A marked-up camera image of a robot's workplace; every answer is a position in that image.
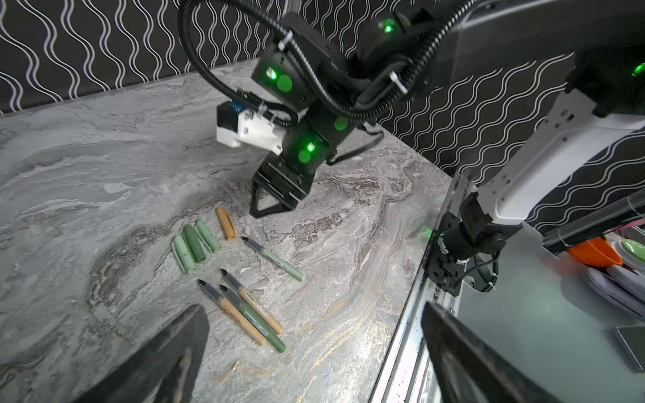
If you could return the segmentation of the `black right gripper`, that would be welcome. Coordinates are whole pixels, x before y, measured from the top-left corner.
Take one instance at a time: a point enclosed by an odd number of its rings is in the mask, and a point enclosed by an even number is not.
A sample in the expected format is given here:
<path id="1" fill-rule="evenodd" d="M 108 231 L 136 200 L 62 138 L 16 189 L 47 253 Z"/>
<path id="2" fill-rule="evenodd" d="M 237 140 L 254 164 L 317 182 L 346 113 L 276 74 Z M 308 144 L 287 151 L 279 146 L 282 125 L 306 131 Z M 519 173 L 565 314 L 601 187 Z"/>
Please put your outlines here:
<path id="1" fill-rule="evenodd" d="M 314 174 L 299 173 L 269 153 L 253 176 L 250 215 L 263 218 L 293 211 L 311 190 Z"/>

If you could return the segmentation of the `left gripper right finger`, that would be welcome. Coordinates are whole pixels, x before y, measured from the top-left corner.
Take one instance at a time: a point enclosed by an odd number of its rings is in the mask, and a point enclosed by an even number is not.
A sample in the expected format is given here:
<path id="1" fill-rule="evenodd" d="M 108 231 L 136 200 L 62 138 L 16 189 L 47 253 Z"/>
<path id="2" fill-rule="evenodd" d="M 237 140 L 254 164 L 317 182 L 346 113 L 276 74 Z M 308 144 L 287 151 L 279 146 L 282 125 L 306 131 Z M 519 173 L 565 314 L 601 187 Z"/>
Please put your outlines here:
<path id="1" fill-rule="evenodd" d="M 454 315 L 428 302 L 421 319 L 443 402 L 557 402 Z"/>

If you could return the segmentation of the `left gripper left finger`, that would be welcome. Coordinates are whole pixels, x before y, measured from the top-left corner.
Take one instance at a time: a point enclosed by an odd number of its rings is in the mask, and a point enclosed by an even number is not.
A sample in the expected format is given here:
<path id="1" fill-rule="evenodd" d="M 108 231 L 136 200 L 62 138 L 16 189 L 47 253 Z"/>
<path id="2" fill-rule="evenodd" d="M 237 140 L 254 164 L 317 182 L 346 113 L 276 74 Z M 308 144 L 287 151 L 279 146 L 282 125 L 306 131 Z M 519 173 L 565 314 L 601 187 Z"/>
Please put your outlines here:
<path id="1" fill-rule="evenodd" d="M 77 402 L 189 402 L 209 334 L 205 308 L 186 308 Z"/>

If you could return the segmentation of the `orange pen cap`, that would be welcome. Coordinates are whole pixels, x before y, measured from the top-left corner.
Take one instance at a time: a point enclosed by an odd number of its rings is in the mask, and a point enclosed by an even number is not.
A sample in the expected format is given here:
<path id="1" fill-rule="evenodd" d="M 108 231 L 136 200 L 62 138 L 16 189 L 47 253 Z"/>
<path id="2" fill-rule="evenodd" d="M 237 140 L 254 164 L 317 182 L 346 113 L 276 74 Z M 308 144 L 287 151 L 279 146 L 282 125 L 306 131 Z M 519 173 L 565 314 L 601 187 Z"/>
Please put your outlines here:
<path id="1" fill-rule="evenodd" d="M 233 221 L 230 218 L 228 211 L 224 208 L 216 208 L 215 212 L 218 216 L 218 220 L 221 224 L 223 234 L 226 240 L 233 240 L 237 238 L 237 233 L 233 225 Z"/>

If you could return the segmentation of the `light green marker pen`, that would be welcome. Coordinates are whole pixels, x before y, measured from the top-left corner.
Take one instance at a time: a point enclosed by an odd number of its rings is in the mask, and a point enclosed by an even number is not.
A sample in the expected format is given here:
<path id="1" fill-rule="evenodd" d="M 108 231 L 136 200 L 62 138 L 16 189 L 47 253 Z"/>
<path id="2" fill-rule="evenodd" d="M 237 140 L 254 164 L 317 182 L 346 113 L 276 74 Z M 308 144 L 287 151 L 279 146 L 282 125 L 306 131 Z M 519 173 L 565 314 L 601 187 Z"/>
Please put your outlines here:
<path id="1" fill-rule="evenodd" d="M 290 263 L 280 258 L 278 255 L 276 255 L 268 248 L 265 248 L 265 246 L 245 236 L 242 236 L 242 240 L 245 242 L 247 246 L 252 248 L 252 250 L 255 250 L 255 252 L 257 252 L 258 254 L 260 254 L 267 260 L 269 260 L 272 264 L 276 265 L 277 267 L 285 271 L 288 275 L 290 275 L 294 279 L 300 282 L 303 282 L 306 279 L 304 273 L 300 272 L 299 269 L 297 269 L 295 266 L 291 265 Z"/>

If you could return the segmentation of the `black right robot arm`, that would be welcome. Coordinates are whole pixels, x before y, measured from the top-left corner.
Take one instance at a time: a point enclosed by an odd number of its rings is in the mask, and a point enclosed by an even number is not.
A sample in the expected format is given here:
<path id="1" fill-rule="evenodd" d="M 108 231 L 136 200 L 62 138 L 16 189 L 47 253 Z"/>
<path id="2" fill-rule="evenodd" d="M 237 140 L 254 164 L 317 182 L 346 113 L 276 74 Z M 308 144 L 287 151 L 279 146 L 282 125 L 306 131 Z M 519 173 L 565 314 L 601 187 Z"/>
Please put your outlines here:
<path id="1" fill-rule="evenodd" d="M 490 181 L 546 122 L 547 112 L 593 61 L 623 44 L 599 23 L 572 35 L 557 30 L 553 46 L 521 40 L 519 62 L 463 77 L 422 100 L 394 107 L 381 124 L 449 175 L 476 186 Z M 527 223 L 547 233 L 630 196 L 644 186 L 644 131 L 637 129 L 593 155 L 529 211 Z"/>

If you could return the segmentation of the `pale green pen cap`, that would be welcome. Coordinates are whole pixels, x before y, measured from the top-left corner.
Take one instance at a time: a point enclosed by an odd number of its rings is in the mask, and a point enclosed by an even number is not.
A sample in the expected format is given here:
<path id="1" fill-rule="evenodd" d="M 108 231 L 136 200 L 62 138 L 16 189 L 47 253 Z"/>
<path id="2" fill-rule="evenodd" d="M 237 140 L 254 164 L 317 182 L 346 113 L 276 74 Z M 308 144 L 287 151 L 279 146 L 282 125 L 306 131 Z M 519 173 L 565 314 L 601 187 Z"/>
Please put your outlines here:
<path id="1" fill-rule="evenodd" d="M 221 244 L 219 243 L 218 238 L 214 235 L 213 231 L 204 220 L 198 219 L 195 223 L 195 228 L 198 233 L 198 237 L 210 253 L 216 254 L 221 250 Z"/>

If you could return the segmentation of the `tan marker pen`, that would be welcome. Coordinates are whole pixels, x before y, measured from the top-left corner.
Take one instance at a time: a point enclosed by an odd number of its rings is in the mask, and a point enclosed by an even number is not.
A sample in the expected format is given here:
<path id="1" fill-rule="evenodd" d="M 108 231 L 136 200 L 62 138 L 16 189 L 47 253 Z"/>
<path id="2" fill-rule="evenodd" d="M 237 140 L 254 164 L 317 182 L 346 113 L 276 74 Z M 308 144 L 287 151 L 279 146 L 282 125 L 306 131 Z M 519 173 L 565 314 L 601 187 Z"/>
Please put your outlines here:
<path id="1" fill-rule="evenodd" d="M 260 302 L 258 302 L 255 297 L 251 295 L 249 289 L 245 285 L 243 285 L 232 273 L 223 268 L 221 268 L 220 271 L 222 272 L 223 278 L 225 278 L 226 282 L 228 282 L 231 287 L 236 290 L 236 292 L 245 302 L 250 304 L 250 306 L 260 315 L 260 317 L 266 321 L 270 328 L 278 336 L 282 335 L 284 332 L 284 327 L 282 327 L 282 325 L 279 324 L 275 317 L 267 312 L 267 310 L 265 310 L 265 307 L 263 307 Z"/>
<path id="2" fill-rule="evenodd" d="M 222 292 L 216 290 L 208 282 L 198 279 L 201 289 L 258 345 L 266 344 L 266 337 L 236 308 Z"/>

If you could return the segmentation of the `dark green pen cap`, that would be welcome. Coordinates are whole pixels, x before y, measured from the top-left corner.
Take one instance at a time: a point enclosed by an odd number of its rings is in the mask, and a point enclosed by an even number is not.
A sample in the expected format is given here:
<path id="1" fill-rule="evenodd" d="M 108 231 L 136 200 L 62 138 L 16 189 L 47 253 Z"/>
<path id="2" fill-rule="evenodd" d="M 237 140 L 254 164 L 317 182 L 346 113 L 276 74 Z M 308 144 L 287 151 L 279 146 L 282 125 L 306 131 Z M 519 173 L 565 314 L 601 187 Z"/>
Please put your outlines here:
<path id="1" fill-rule="evenodd" d="M 191 252 L 191 255 L 193 256 L 193 260 L 196 263 L 202 263 L 206 260 L 206 254 L 196 229 L 193 226 L 186 226 L 183 228 L 182 236 Z"/>

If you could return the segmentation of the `dark green marker pen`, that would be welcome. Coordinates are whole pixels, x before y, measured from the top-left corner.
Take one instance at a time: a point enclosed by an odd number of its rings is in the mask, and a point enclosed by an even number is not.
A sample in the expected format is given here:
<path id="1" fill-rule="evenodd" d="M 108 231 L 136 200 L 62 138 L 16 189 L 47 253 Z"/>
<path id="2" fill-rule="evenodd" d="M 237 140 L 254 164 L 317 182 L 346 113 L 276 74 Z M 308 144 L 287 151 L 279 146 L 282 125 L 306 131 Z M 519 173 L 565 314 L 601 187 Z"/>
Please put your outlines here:
<path id="1" fill-rule="evenodd" d="M 229 289 L 225 285 L 219 286 L 224 295 L 233 303 L 233 305 L 246 317 L 246 319 L 265 337 L 278 353 L 284 353 L 287 346 L 280 340 L 278 335 L 273 331 L 270 325 L 253 309 L 253 307 L 244 301 L 237 292 Z"/>

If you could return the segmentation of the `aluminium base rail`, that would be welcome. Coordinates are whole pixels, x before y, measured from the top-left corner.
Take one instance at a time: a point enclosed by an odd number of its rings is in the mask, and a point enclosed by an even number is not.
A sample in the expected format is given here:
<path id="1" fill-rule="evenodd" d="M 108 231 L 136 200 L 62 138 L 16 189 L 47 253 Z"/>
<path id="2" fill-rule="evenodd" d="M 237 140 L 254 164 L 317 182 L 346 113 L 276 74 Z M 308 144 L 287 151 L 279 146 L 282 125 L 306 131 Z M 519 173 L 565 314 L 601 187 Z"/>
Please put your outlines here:
<path id="1" fill-rule="evenodd" d="M 443 215 L 457 213 L 461 201 L 471 190 L 470 180 L 456 173 L 448 186 L 446 198 L 433 225 L 433 234 L 424 250 L 396 331 L 371 392 L 370 402 L 441 401 L 441 391 L 423 337 L 423 307 L 428 302 L 437 302 L 455 315 L 459 310 L 460 299 L 440 290 L 425 274 L 425 269 L 432 253 L 434 239 L 439 234 Z"/>

